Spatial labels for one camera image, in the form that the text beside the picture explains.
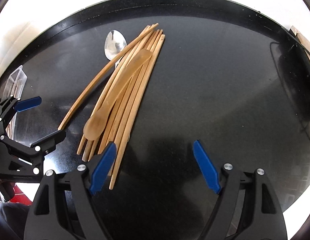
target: metal spoon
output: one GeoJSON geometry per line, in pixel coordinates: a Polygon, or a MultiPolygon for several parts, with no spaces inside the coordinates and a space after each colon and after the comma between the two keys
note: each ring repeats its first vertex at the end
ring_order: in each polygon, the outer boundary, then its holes
{"type": "Polygon", "coordinates": [[[127,46],[124,36],[116,30],[112,30],[108,33],[105,40],[105,55],[106,58],[112,60],[119,52],[127,46]]]}

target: wooden chopstick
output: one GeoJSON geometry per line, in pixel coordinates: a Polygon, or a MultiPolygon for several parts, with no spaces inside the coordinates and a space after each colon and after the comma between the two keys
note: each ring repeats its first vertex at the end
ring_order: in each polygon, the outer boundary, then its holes
{"type": "MultiPolygon", "coordinates": [[[[153,46],[151,48],[151,51],[152,51],[152,49],[154,51],[155,46],[156,46],[156,44],[157,44],[157,42],[158,42],[158,40],[160,38],[160,34],[161,33],[162,33],[162,30],[159,31],[159,33],[158,33],[158,35],[156,37],[156,40],[155,40],[155,42],[154,42],[154,44],[153,44],[153,46]]],[[[137,77],[136,83],[134,85],[134,88],[133,88],[132,92],[130,93],[127,105],[126,105],[126,107],[124,109],[124,113],[123,113],[122,118],[120,120],[120,124],[119,124],[118,130],[117,130],[117,133],[116,133],[116,137],[115,137],[115,140],[114,140],[114,143],[116,144],[117,149],[118,149],[120,141],[122,139],[122,135],[123,135],[123,132],[124,132],[124,129],[125,129],[125,126],[126,126],[126,122],[128,120],[128,116],[129,116],[130,110],[131,110],[132,105],[134,103],[135,96],[137,94],[139,85],[140,85],[140,83],[141,83],[141,81],[143,79],[145,71],[146,71],[146,65],[144,65],[142,67],[142,69],[141,69],[141,71],[140,71],[140,73],[139,73],[139,75],[137,77]]]]}
{"type": "MultiPolygon", "coordinates": [[[[154,32],[151,37],[149,38],[149,40],[151,41],[154,37],[156,32],[154,32]]],[[[126,107],[126,104],[127,104],[127,101],[129,99],[129,96],[130,96],[130,93],[134,87],[134,84],[136,82],[136,79],[137,79],[137,76],[138,74],[136,74],[130,81],[129,85],[128,85],[128,89],[126,90],[126,93],[125,93],[125,96],[122,100],[122,103],[120,105],[120,108],[117,112],[117,115],[115,116],[115,123],[109,123],[107,124],[108,126],[108,129],[106,131],[105,129],[105,132],[104,132],[104,135],[103,135],[103,138],[102,138],[102,141],[101,141],[101,144],[100,144],[100,147],[99,147],[99,151],[98,153],[102,153],[102,151],[104,150],[104,148],[106,147],[107,143],[109,142],[110,138],[109,138],[109,134],[112,134],[112,135],[115,135],[116,132],[117,132],[117,128],[118,128],[118,125],[119,125],[119,122],[122,118],[122,114],[125,110],[125,107],[126,107]]]]}
{"type": "MultiPolygon", "coordinates": [[[[146,26],[145,29],[140,33],[140,35],[142,35],[145,31],[148,30],[150,26],[146,26]]],[[[93,112],[91,113],[90,116],[92,116],[100,107],[101,105],[103,104],[103,101],[112,85],[112,83],[114,82],[114,79],[116,78],[116,75],[118,74],[118,72],[120,71],[120,69],[122,67],[125,67],[129,61],[129,56],[132,55],[134,53],[134,51],[136,50],[137,46],[140,44],[140,41],[131,49],[129,50],[125,55],[124,57],[120,60],[117,68],[114,70],[114,72],[112,73],[111,77],[109,78],[109,80],[107,81],[102,93],[100,94],[99,98],[98,98],[98,101],[93,109],[93,112]]],[[[86,141],[86,138],[85,136],[83,135],[82,136],[82,139],[80,140],[80,143],[79,143],[79,146],[78,146],[78,149],[77,149],[77,154],[80,155],[80,153],[82,152],[82,148],[85,144],[85,141],[86,141]]],[[[84,154],[83,154],[83,157],[82,157],[82,160],[85,161],[85,160],[88,160],[88,151],[90,151],[90,147],[92,145],[91,144],[86,144],[86,147],[85,147],[85,151],[84,151],[84,154]]]]}
{"type": "MultiPolygon", "coordinates": [[[[92,111],[92,113],[91,113],[90,116],[92,116],[92,115],[101,107],[101,105],[102,105],[102,103],[103,103],[103,101],[104,101],[104,99],[105,99],[105,97],[106,97],[106,94],[107,94],[107,92],[108,92],[108,90],[109,90],[109,88],[110,88],[112,82],[114,81],[114,78],[116,77],[116,75],[117,75],[119,69],[122,67],[123,63],[124,63],[125,60],[127,59],[127,56],[128,56],[128,54],[125,54],[125,55],[124,55],[124,57],[122,58],[122,60],[119,62],[117,68],[114,70],[114,72],[113,72],[112,75],[110,76],[110,78],[109,78],[108,82],[106,83],[106,85],[105,85],[105,87],[104,87],[102,93],[100,94],[100,96],[99,96],[99,98],[98,98],[98,100],[97,100],[97,103],[96,103],[96,105],[95,105],[95,107],[94,107],[94,109],[93,109],[93,111],[92,111]]],[[[85,144],[85,141],[86,141],[86,138],[85,138],[85,136],[83,135],[83,136],[82,136],[82,139],[80,140],[78,149],[77,149],[77,154],[78,154],[78,155],[80,155],[80,153],[81,153],[81,151],[82,151],[82,148],[83,148],[83,146],[84,146],[84,144],[85,144]]],[[[88,159],[88,156],[87,156],[88,153],[87,153],[87,151],[88,151],[88,149],[87,149],[86,151],[84,151],[84,154],[83,154],[83,157],[82,157],[82,160],[83,160],[83,161],[85,161],[85,160],[88,159]]]]}
{"type": "Polygon", "coordinates": [[[99,80],[106,74],[108,70],[122,57],[124,56],[130,49],[132,49],[137,42],[139,42],[144,36],[150,33],[154,28],[158,26],[158,23],[150,27],[148,30],[144,31],[141,35],[135,38],[131,43],[129,43],[120,53],[118,53],[110,62],[108,62],[105,67],[94,77],[94,79],[88,84],[88,86],[84,89],[84,91],[80,94],[80,96],[76,99],[75,103],[72,105],[61,124],[58,127],[58,130],[64,129],[69,119],[72,117],[77,108],[84,101],[89,92],[95,87],[99,80]]]}
{"type": "MultiPolygon", "coordinates": [[[[126,92],[127,86],[128,86],[128,85],[126,85],[126,88],[124,88],[124,89],[122,90],[122,92],[120,93],[119,97],[118,97],[117,100],[116,100],[116,103],[115,103],[115,105],[114,105],[114,107],[113,107],[113,110],[112,110],[112,112],[111,112],[111,114],[110,114],[109,120],[107,121],[107,126],[106,126],[106,128],[105,128],[104,134],[105,134],[105,133],[109,133],[109,131],[107,131],[107,130],[110,129],[109,127],[111,127],[112,124],[113,124],[114,118],[115,118],[115,116],[116,116],[116,114],[117,114],[117,111],[118,111],[118,109],[119,109],[120,103],[122,102],[122,98],[124,97],[124,94],[125,94],[125,92],[126,92]]],[[[91,147],[91,150],[90,150],[90,154],[89,154],[88,161],[90,161],[90,159],[94,156],[94,153],[95,153],[95,150],[96,150],[98,141],[99,141],[99,138],[96,139],[96,140],[94,140],[94,143],[93,143],[93,145],[92,145],[92,147],[91,147]]]]}
{"type": "MultiPolygon", "coordinates": [[[[147,31],[149,28],[151,28],[150,26],[147,26],[144,31],[147,31]]],[[[110,93],[110,91],[113,89],[114,85],[116,84],[117,80],[118,80],[118,76],[120,75],[120,73],[123,71],[123,69],[128,65],[128,63],[130,62],[130,60],[133,58],[133,56],[135,56],[142,48],[142,45],[145,44],[145,42],[147,41],[148,37],[151,35],[151,33],[148,33],[146,36],[143,37],[143,39],[141,41],[139,41],[137,44],[135,44],[134,48],[131,49],[131,51],[129,53],[127,53],[127,57],[125,59],[125,61],[123,62],[122,66],[118,65],[116,69],[119,69],[117,72],[114,72],[111,76],[111,78],[109,79],[109,81],[107,82],[102,95],[103,95],[103,99],[104,100],[108,94],[110,93]]],[[[100,136],[98,138],[96,138],[95,143],[93,144],[86,144],[85,150],[84,150],[84,154],[82,157],[82,160],[88,160],[89,159],[89,155],[93,156],[93,153],[91,153],[91,148],[92,147],[96,147],[98,144],[98,141],[100,139],[100,136]]]]}
{"type": "MultiPolygon", "coordinates": [[[[146,49],[149,49],[150,51],[154,51],[154,48],[152,50],[152,46],[155,44],[156,38],[158,37],[159,39],[159,33],[162,33],[162,30],[157,30],[156,32],[154,32],[154,34],[149,38],[150,42],[146,43],[145,46],[146,49]]],[[[129,88],[126,91],[126,94],[124,96],[124,99],[122,100],[121,106],[117,112],[117,115],[115,117],[115,120],[112,124],[111,130],[109,132],[109,135],[107,137],[107,134],[104,133],[103,135],[103,139],[102,139],[102,143],[100,144],[98,153],[100,154],[103,149],[106,147],[106,145],[108,144],[108,142],[110,141],[114,141],[116,144],[116,147],[119,147],[119,143],[121,140],[121,136],[125,127],[125,122],[127,121],[128,118],[128,114],[129,114],[129,109],[131,108],[132,104],[133,104],[133,98],[135,97],[138,88],[135,88],[135,84],[138,83],[140,84],[143,75],[145,73],[145,71],[143,70],[143,68],[145,69],[145,66],[142,67],[142,69],[140,70],[140,73],[138,74],[138,76],[135,76],[134,80],[132,79],[133,82],[131,82],[129,84],[129,88]]],[[[108,175],[111,176],[112,174],[112,169],[113,166],[110,168],[108,175]]]]}
{"type": "Polygon", "coordinates": [[[110,180],[109,189],[113,189],[114,188],[114,184],[115,184],[115,181],[116,181],[116,177],[118,175],[120,163],[122,161],[122,157],[123,157],[123,154],[124,154],[127,142],[128,142],[128,138],[130,136],[131,129],[132,129],[133,124],[134,124],[134,120],[135,120],[136,114],[138,112],[138,108],[139,108],[140,102],[142,100],[142,97],[143,97],[144,91],[146,89],[149,77],[150,77],[151,72],[153,70],[155,61],[156,61],[156,59],[157,59],[157,57],[159,55],[159,51],[160,51],[160,49],[162,47],[164,39],[165,39],[165,35],[162,34],[160,39],[159,39],[159,41],[158,41],[158,43],[157,43],[157,45],[156,45],[156,48],[154,50],[154,54],[153,54],[153,56],[152,56],[152,58],[151,58],[151,60],[150,60],[150,62],[148,64],[148,66],[147,66],[147,70],[145,72],[143,80],[142,80],[142,82],[141,82],[141,84],[139,86],[136,98],[134,100],[133,107],[131,108],[131,111],[130,111],[130,114],[129,114],[129,118],[128,118],[127,124],[125,126],[125,130],[124,130],[124,133],[123,133],[123,136],[122,136],[122,140],[121,140],[119,148],[117,150],[117,157],[116,157],[116,160],[115,160],[115,163],[114,163],[114,169],[113,169],[112,177],[111,177],[111,180],[110,180]]]}
{"type": "MultiPolygon", "coordinates": [[[[141,42],[140,42],[138,45],[135,46],[135,47],[136,47],[135,51],[132,50],[132,51],[130,52],[130,55],[128,56],[128,58],[127,58],[127,60],[125,61],[124,64],[128,64],[128,63],[130,62],[130,60],[143,48],[143,46],[145,45],[145,43],[147,42],[147,40],[149,39],[150,36],[151,36],[151,33],[147,34],[147,35],[141,40],[141,42]]],[[[114,79],[114,81],[113,81],[113,83],[112,83],[112,86],[111,86],[111,88],[109,89],[107,95],[110,93],[111,89],[114,87],[115,84],[116,84],[116,78],[114,79]]],[[[104,150],[103,148],[99,147],[98,154],[101,154],[103,150],[104,150]]]]}

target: clear plastic container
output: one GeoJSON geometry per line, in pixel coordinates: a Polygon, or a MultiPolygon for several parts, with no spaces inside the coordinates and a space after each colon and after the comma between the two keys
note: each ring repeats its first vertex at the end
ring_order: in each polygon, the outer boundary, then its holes
{"type": "MultiPolygon", "coordinates": [[[[2,99],[10,97],[10,95],[14,95],[15,98],[20,98],[25,87],[26,80],[27,76],[23,72],[23,66],[20,65],[13,73],[10,74],[6,82],[4,92],[2,93],[2,99]]],[[[7,135],[12,140],[14,139],[15,121],[16,114],[6,128],[7,135]]]]}

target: black tray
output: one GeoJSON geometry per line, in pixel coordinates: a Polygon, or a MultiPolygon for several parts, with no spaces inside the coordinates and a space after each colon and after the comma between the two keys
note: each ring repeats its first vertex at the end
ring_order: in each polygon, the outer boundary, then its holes
{"type": "MultiPolygon", "coordinates": [[[[228,0],[108,0],[49,28],[0,79],[1,95],[8,75],[23,64],[28,79],[22,97],[42,97],[39,107],[18,113],[15,139],[29,145],[57,129],[108,62],[103,46],[110,30],[130,42],[156,22],[166,40],[116,185],[110,191],[106,181],[94,199],[112,237],[199,236],[217,196],[193,157],[196,139],[241,170],[265,169],[284,211],[310,183],[310,141],[300,132],[270,51],[278,42],[284,50],[276,59],[285,54],[296,61],[287,52],[294,43],[276,22],[228,0]]],[[[82,128],[105,82],[71,119],[65,141],[45,160],[47,169],[70,171],[81,162],[82,128]]]]}

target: wooden spoon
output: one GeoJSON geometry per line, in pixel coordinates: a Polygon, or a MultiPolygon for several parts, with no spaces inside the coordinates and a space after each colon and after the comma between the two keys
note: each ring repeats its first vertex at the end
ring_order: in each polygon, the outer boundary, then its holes
{"type": "Polygon", "coordinates": [[[119,76],[116,84],[105,98],[105,101],[101,105],[100,109],[93,114],[84,126],[84,135],[88,140],[95,140],[104,131],[108,116],[116,102],[117,97],[120,92],[130,81],[134,73],[142,67],[142,65],[147,62],[153,53],[147,49],[141,49],[135,57],[130,61],[130,63],[125,67],[121,75],[119,76]]]}

